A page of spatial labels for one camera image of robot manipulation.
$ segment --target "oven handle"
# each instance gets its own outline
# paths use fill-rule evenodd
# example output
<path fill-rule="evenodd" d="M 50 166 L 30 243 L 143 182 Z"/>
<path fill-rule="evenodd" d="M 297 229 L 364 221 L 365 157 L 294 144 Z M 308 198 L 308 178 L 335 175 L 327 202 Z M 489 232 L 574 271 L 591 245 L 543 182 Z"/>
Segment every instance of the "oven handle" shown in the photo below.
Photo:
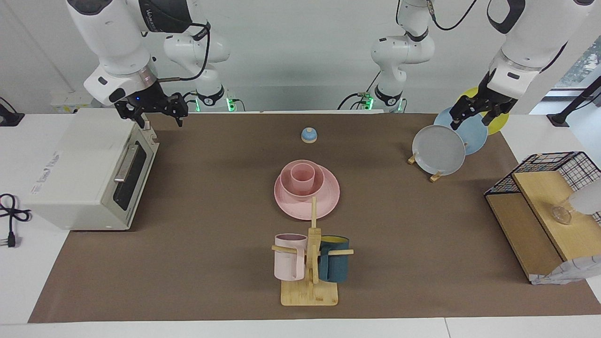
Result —
<path fill-rule="evenodd" d="M 115 176 L 114 181 L 117 183 L 123 183 L 127 179 L 127 175 L 129 175 L 129 171 L 132 169 L 133 160 L 136 158 L 138 151 L 140 150 L 140 146 L 138 144 L 134 144 L 129 146 L 127 153 L 125 154 L 125 158 L 121 163 L 121 167 Z"/>

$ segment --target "oven window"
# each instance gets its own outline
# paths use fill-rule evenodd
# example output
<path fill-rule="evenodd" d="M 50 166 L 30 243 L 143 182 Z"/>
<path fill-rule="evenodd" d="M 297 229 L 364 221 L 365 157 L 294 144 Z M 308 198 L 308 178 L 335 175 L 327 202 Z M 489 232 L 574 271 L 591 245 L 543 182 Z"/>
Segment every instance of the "oven window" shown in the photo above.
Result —
<path fill-rule="evenodd" d="M 136 189 L 136 185 L 142 174 L 142 168 L 144 168 L 144 163 L 146 163 L 146 151 L 144 151 L 140 142 L 136 142 L 136 144 L 139 148 L 133 159 L 132 168 L 129 170 L 125 182 L 117 184 L 117 189 L 115 190 L 115 194 L 113 194 L 113 201 L 115 201 L 124 211 L 129 207 L 129 202 L 133 197 L 133 191 Z"/>

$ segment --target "gray plate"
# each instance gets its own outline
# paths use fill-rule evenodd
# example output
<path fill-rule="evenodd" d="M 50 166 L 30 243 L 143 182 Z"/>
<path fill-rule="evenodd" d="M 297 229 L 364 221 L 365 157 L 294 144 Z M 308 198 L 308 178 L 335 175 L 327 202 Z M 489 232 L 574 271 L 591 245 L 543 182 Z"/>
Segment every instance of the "gray plate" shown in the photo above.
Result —
<path fill-rule="evenodd" d="M 451 128 L 427 126 L 413 139 L 415 162 L 429 174 L 446 176 L 459 170 L 465 161 L 463 140 Z"/>

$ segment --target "light blue plate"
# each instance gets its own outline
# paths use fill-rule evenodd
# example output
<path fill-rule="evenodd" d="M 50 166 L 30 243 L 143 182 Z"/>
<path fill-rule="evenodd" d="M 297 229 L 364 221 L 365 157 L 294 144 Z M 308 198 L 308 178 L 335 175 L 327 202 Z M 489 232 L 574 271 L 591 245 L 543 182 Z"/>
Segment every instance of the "light blue plate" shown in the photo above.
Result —
<path fill-rule="evenodd" d="M 450 111 L 451 108 L 447 108 L 438 114 L 436 120 L 434 120 L 434 124 L 450 128 L 451 122 L 453 122 Z M 482 116 L 480 114 L 463 121 L 456 132 L 463 142 L 467 143 L 465 146 L 466 155 L 471 155 L 480 150 L 488 138 L 488 128 L 482 124 Z"/>

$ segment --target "white table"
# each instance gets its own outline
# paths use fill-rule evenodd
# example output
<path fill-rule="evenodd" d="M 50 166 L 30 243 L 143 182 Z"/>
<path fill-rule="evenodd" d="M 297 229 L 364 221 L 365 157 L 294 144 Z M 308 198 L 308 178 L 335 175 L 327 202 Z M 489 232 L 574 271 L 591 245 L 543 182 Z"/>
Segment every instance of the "white table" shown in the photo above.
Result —
<path fill-rule="evenodd" d="M 29 193 L 72 118 L 28 115 L 18 128 L 0 129 L 0 191 Z M 518 161 L 533 153 L 584 150 L 569 129 L 553 128 L 540 115 L 512 116 L 502 134 Z M 16 171 L 17 167 L 25 170 Z M 7 233 L 6 228 L 2 219 L 0 237 Z M 336 335 L 347 337 L 601 336 L 601 316 L 25 324 L 68 232 L 40 217 L 17 225 L 16 230 L 23 238 L 20 247 L 0 247 L 0 337 L 306 338 L 307 333 L 323 334 L 332 329 Z M 601 277 L 590 279 L 589 284 L 601 300 Z"/>

